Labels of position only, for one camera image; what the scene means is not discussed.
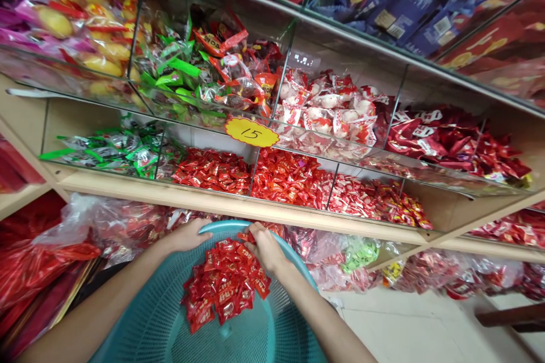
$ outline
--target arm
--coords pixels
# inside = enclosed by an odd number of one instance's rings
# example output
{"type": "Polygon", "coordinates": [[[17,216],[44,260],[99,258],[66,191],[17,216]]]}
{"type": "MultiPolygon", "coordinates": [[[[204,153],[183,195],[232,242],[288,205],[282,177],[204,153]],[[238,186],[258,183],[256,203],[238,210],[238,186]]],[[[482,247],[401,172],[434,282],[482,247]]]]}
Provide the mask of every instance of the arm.
{"type": "Polygon", "coordinates": [[[377,363],[338,313],[290,263],[270,231],[250,225],[257,246],[247,243],[261,264],[282,284],[316,335],[330,363],[377,363]]]}
{"type": "Polygon", "coordinates": [[[212,237],[212,233],[199,235],[207,223],[209,220],[193,220],[149,247],[25,350],[17,362],[88,362],[165,258],[176,251],[189,251],[212,237]]]}

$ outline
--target hand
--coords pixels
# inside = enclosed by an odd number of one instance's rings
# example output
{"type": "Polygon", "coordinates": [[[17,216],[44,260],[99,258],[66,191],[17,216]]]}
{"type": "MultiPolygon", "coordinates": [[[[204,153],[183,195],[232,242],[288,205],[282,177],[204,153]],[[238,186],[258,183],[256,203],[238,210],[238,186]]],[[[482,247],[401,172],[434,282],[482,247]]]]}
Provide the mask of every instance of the hand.
{"type": "Polygon", "coordinates": [[[192,250],[212,238],[212,233],[199,234],[200,229],[209,223],[210,220],[206,218],[196,218],[180,225],[176,231],[164,236],[157,243],[165,246],[169,252],[192,250]]]}
{"type": "Polygon", "coordinates": [[[245,246],[257,257],[261,265],[276,277],[290,262],[284,256],[284,252],[272,233],[261,223],[250,224],[248,229],[254,236],[257,245],[245,243],[245,246]]]}

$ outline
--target floor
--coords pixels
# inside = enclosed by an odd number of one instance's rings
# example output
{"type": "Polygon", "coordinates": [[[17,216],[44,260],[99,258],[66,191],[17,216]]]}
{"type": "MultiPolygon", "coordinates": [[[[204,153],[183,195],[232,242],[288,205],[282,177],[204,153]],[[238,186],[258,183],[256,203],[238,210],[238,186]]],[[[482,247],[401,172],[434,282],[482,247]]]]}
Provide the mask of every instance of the floor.
{"type": "Polygon", "coordinates": [[[323,292],[379,363],[542,363],[545,334],[519,337],[507,328],[484,328],[475,310],[529,305],[523,296],[453,301],[375,288],[366,294],[323,292]]]}

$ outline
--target plastic basket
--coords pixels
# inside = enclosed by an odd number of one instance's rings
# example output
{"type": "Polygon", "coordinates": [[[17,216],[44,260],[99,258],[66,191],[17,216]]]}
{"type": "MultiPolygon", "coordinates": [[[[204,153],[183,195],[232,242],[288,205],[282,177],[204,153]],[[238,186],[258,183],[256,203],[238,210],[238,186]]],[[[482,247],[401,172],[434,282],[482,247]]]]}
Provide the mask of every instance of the plastic basket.
{"type": "MultiPolygon", "coordinates": [[[[191,335],[186,308],[180,306],[183,283],[193,265],[216,242],[236,239],[250,223],[227,220],[211,223],[201,232],[213,238],[188,252],[170,255],[134,298],[91,362],[325,362],[318,342],[288,294],[272,280],[266,300],[256,295],[254,307],[228,320],[216,319],[191,335]]],[[[316,288],[296,252],[275,236],[285,256],[316,288]]]]}

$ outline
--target yellow price tag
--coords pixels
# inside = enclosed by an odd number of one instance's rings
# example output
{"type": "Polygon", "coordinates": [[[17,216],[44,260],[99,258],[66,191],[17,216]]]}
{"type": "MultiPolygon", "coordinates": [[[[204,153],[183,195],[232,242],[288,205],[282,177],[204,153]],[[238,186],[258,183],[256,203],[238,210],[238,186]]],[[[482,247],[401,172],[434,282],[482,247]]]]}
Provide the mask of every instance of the yellow price tag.
{"type": "Polygon", "coordinates": [[[270,147],[280,140],[275,131],[247,118],[229,119],[225,132],[233,139],[258,147],[270,147]]]}

